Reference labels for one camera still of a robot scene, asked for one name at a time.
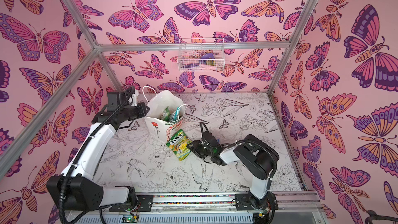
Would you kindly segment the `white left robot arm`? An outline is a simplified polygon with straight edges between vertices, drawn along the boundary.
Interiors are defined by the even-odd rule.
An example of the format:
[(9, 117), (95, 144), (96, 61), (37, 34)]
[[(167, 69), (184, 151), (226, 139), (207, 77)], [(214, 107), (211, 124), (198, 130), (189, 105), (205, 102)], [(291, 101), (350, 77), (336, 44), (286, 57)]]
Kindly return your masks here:
[(132, 186), (106, 188), (94, 182), (94, 175), (108, 142), (122, 123), (141, 119), (150, 108), (145, 103), (105, 106), (92, 120), (90, 132), (79, 151), (59, 176), (52, 176), (47, 189), (60, 212), (90, 212), (120, 205), (133, 208), (137, 197)]

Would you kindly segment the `white paper bag with flower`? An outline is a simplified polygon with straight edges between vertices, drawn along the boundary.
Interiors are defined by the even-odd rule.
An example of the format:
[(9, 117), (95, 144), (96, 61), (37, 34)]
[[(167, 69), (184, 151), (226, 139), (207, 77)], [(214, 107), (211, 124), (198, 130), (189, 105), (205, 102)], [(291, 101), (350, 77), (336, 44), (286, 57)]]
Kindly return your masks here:
[(167, 143), (183, 124), (187, 105), (168, 90), (155, 93), (154, 88), (145, 86), (142, 93), (150, 108), (144, 117), (149, 133), (157, 141)]

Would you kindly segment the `aluminium frame post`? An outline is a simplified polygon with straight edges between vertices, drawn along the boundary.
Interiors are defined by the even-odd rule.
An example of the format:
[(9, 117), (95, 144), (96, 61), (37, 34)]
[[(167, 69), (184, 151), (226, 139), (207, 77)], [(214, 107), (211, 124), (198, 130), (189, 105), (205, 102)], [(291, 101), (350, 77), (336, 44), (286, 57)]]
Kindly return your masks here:
[(280, 60), (280, 63), (277, 67), (275, 75), (271, 81), (271, 84), (269, 85), (269, 88), (267, 90), (268, 96), (271, 96), (273, 94), (273, 92), (278, 84), (278, 80), (281, 79), (282, 73), (283, 73), (284, 69), (286, 68), (287, 63), (290, 61), (290, 57), (294, 52), (294, 48), (295, 48), (296, 44), (298, 43), (301, 35), (303, 34), (304, 28), (311, 16), (311, 13), (315, 9), (318, 1), (319, 0), (307, 0), (306, 1), (305, 6), (302, 10), (302, 13), (299, 17), (299, 20), (296, 24), (296, 27), (292, 33), (291, 38), (290, 38), (289, 47), (286, 48), (286, 50)]

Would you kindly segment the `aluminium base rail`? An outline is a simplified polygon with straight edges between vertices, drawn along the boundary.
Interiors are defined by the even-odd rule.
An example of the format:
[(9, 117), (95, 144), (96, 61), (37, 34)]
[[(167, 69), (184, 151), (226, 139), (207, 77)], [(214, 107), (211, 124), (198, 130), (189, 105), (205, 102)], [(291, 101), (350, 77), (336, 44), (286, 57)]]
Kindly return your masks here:
[(263, 209), (246, 192), (138, 194), (135, 209), (113, 206), (87, 213), (80, 224), (326, 224), (320, 201), (310, 192), (276, 192)]

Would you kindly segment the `green Fox's spring tea bag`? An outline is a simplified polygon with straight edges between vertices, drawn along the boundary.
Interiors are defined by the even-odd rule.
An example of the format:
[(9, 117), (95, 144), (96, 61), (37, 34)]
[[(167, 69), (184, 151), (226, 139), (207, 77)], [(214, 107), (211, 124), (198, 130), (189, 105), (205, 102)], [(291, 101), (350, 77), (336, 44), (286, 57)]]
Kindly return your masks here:
[(186, 133), (180, 129), (168, 140), (166, 146), (175, 154), (179, 161), (182, 161), (190, 154), (191, 150), (187, 146), (191, 143), (192, 141)]

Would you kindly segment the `teal Fox's fruits bag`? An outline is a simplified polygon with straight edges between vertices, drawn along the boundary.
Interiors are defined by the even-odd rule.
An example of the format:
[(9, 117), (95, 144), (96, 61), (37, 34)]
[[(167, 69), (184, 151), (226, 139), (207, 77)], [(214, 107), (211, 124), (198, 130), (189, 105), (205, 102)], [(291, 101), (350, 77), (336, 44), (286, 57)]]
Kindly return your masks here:
[(170, 115), (170, 121), (177, 121), (177, 120), (179, 120), (179, 119), (180, 119), (179, 113), (180, 113), (180, 107), (177, 108), (177, 110), (175, 110), (175, 111)]

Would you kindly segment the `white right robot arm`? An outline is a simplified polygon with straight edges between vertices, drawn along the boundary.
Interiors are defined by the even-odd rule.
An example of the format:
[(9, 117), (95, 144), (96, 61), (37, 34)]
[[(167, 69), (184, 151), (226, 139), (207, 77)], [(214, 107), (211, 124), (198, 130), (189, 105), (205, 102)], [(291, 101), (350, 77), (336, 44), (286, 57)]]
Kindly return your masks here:
[(203, 160), (209, 158), (218, 166), (241, 162), (252, 174), (248, 193), (250, 204), (255, 209), (268, 206), (267, 198), (272, 195), (271, 184), (279, 161), (279, 154), (270, 146), (252, 134), (232, 144), (219, 144), (211, 133), (206, 132), (187, 148), (197, 157)]

